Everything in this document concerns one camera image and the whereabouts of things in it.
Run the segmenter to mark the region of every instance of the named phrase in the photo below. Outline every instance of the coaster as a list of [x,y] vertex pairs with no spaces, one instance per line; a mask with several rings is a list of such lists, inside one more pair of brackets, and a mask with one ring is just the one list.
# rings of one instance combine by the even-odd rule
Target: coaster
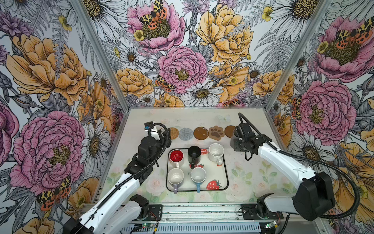
[[234,129],[235,129],[235,126],[233,125],[229,125],[225,128],[225,134],[227,137],[231,138],[233,136],[233,133],[234,133]]
[[193,131],[193,135],[198,140],[205,140],[208,138],[209,132],[208,132],[208,129],[204,127],[198,127],[198,128],[195,128],[195,130]]
[[209,137],[214,140],[220,140],[225,135],[223,128],[218,127],[217,125],[209,128]]
[[179,131],[179,138],[181,140],[191,140],[193,138],[193,131],[189,128],[182,128]]
[[179,135],[179,131],[176,128],[170,128],[170,138],[172,140],[176,139]]

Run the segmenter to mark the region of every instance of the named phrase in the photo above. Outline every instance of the white mug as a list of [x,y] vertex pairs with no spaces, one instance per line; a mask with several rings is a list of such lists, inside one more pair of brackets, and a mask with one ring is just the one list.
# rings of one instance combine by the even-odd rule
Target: white mug
[[174,193],[178,192],[178,187],[182,185],[184,179],[184,173],[179,168],[173,168],[168,173],[168,181],[174,187]]
[[195,167],[191,171],[191,179],[196,184],[197,192],[200,192],[200,185],[206,178],[206,171],[202,167]]
[[223,146],[218,143],[213,143],[209,146],[208,158],[212,162],[216,162],[217,166],[222,166],[223,164]]

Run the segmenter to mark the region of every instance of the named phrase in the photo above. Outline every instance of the mug handle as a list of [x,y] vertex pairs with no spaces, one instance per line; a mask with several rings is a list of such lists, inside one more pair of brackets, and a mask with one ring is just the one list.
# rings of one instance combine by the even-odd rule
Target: mug handle
[[222,158],[218,158],[217,159],[217,166],[222,166],[223,162],[222,162]]

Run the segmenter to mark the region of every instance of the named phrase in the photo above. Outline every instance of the table surface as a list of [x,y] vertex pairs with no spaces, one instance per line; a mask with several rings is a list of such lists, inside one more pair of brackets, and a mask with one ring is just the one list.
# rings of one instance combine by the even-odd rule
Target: table surface
[[[197,127],[209,129],[215,125],[225,129],[228,125],[239,125],[238,112],[246,116],[261,133],[275,141],[276,138],[263,109],[131,109],[100,196],[105,195],[115,185],[132,156],[137,152],[140,140],[146,136],[145,122],[160,122],[168,128],[175,127],[178,130],[182,128],[194,130]],[[207,148],[212,143],[219,143],[224,147],[229,177],[228,188],[223,191],[200,193],[174,194],[168,191],[166,188],[168,152],[174,148],[189,148],[192,145]],[[170,148],[165,151],[158,163],[159,167],[153,167],[151,175],[134,193],[144,196],[151,203],[252,202],[269,192],[280,195],[296,193],[292,183],[269,162],[257,155],[246,161],[243,152],[234,152],[230,147],[230,138],[227,136],[222,137],[220,141],[209,137],[205,140],[197,140],[193,137],[191,140],[183,141],[178,137],[172,140]]]

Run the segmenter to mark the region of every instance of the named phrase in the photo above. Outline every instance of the woven coaster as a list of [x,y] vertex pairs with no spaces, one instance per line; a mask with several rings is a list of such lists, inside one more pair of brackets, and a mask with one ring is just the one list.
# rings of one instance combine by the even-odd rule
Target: woven coaster
[[181,140],[191,140],[193,138],[193,131],[189,128],[182,128],[179,131],[179,138]]
[[225,134],[227,137],[231,138],[233,136],[233,133],[234,133],[234,129],[235,129],[235,126],[233,125],[229,125],[225,128]]
[[170,138],[172,140],[176,139],[179,135],[179,131],[176,128],[170,128]]
[[198,128],[195,128],[195,130],[193,131],[193,135],[198,140],[205,140],[208,138],[209,132],[208,132],[208,129],[204,127],[198,127]]

